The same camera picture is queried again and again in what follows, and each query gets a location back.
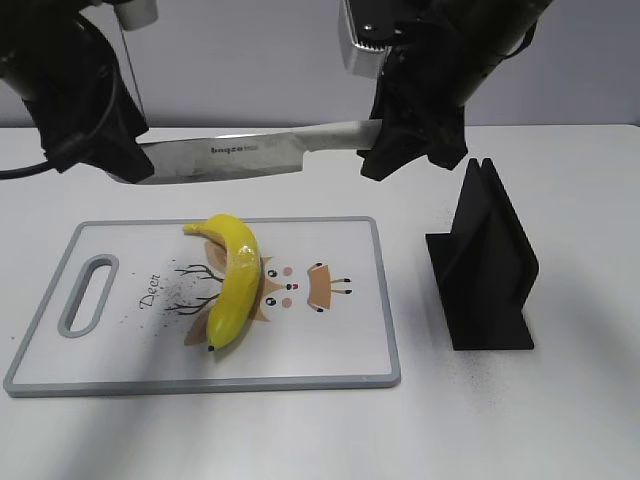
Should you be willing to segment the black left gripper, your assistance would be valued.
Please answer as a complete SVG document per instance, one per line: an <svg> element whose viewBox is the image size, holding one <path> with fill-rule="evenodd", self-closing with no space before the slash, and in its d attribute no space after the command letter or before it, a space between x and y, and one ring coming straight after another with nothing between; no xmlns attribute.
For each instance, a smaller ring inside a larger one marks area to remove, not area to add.
<svg viewBox="0 0 640 480"><path fill-rule="evenodd" d="M100 1L4 1L1 81L22 101L47 160L84 160L126 183L154 166L148 130L111 42L87 16Z"/></svg>

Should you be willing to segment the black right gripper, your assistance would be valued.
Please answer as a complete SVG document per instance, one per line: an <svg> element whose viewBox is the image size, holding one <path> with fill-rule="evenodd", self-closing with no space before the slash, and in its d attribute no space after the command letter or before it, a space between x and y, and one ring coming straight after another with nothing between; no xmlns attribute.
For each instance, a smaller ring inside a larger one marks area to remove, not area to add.
<svg viewBox="0 0 640 480"><path fill-rule="evenodd" d="M382 181L422 156L425 137L416 131L429 131L432 164L455 169L468 153L465 102L455 92L468 54L461 22L389 18L372 24L370 42L386 50L370 112L383 121L373 146L357 152L360 174Z"/></svg>

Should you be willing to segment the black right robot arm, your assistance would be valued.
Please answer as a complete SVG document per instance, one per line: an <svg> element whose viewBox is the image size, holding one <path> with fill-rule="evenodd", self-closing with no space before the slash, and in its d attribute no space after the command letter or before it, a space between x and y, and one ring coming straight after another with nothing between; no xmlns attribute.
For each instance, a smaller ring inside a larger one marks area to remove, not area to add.
<svg viewBox="0 0 640 480"><path fill-rule="evenodd" d="M465 105L488 76L532 42L547 1L349 1L356 40L384 53L359 150L363 176L381 181L420 157L454 169L467 155Z"/></svg>

